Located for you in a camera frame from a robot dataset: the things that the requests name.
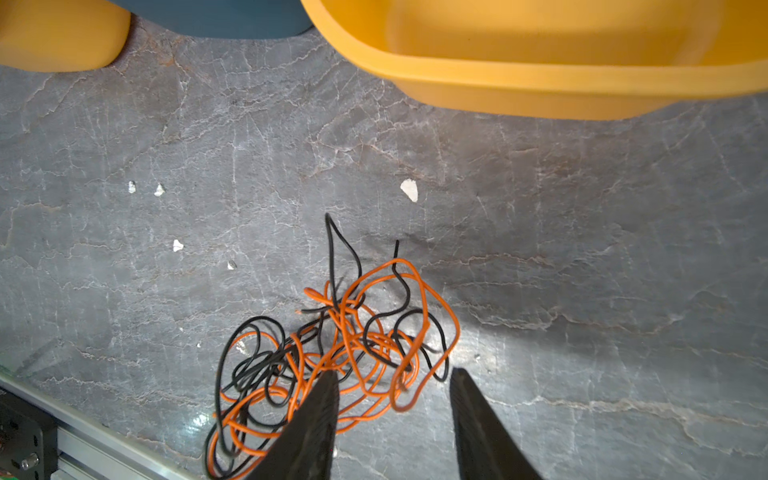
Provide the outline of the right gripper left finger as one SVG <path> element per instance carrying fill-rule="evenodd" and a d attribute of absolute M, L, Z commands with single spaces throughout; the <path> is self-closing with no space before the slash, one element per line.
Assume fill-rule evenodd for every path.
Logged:
<path fill-rule="evenodd" d="M 338 377 L 326 371 L 247 479 L 330 479 L 338 413 Z"/>

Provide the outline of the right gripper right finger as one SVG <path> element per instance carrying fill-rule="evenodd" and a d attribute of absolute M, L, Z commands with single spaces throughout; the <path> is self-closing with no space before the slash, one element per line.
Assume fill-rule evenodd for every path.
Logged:
<path fill-rule="evenodd" d="M 461 479 L 541 479 L 466 369 L 453 369 L 449 392 Z"/>

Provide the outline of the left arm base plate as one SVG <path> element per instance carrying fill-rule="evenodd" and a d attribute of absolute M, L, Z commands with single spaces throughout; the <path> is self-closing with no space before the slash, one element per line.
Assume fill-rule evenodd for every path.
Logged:
<path fill-rule="evenodd" d="M 1 478 L 50 479 L 57 470 L 58 424 L 47 412 L 1 390 Z"/>

